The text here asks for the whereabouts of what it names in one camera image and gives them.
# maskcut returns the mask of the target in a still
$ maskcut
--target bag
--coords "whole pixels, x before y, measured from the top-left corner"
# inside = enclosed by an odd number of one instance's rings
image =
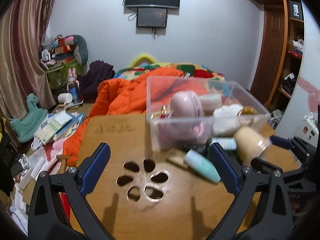
[[[11,175],[11,167],[20,159],[18,153],[10,142],[9,135],[4,130],[4,122],[0,116],[2,139],[0,142],[0,189],[7,196],[13,190],[14,180]]]

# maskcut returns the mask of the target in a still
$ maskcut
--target white cup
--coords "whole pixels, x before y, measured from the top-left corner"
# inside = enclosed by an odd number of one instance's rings
[[[58,96],[58,102],[60,104],[70,104],[73,100],[71,93],[62,93]]]

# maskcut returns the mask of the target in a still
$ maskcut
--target beige bottle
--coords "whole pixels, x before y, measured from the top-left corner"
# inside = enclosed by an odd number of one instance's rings
[[[265,150],[272,144],[269,138],[263,137],[250,127],[242,127],[235,134],[237,151],[242,166],[251,166],[251,160],[263,158]]]

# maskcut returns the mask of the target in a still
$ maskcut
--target white wall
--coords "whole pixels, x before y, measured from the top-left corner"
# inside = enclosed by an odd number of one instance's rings
[[[104,60],[116,71],[148,53],[159,62],[203,64],[247,88],[260,54],[261,9],[252,0],[181,0],[154,41],[151,30],[128,22],[122,0],[55,0],[48,35],[82,35],[88,63]]]
[[[252,74],[251,74],[251,78],[248,84],[247,89],[250,91],[252,84],[253,84],[253,80],[254,77],[256,75],[256,71],[257,71],[257,67],[258,67],[258,63],[259,63],[259,59],[260,59],[260,53],[261,53],[261,47],[262,47],[262,39],[263,39],[263,27],[264,27],[264,5],[259,5],[260,6],[260,29],[259,29],[259,39],[258,39],[258,45],[257,45],[257,54],[256,54],[256,58],[253,64],[253,70],[252,70]]]
[[[305,42],[299,76],[320,89],[320,29],[305,4],[303,4],[303,9]],[[309,93],[300,86],[295,87],[284,116],[276,128],[279,136],[291,138],[303,117],[310,113],[308,95]]]

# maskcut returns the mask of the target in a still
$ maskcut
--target dark purple cloth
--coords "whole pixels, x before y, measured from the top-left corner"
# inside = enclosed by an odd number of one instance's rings
[[[100,83],[113,78],[115,74],[112,65],[100,60],[92,62],[87,74],[78,77],[80,95],[83,99],[96,99]]]

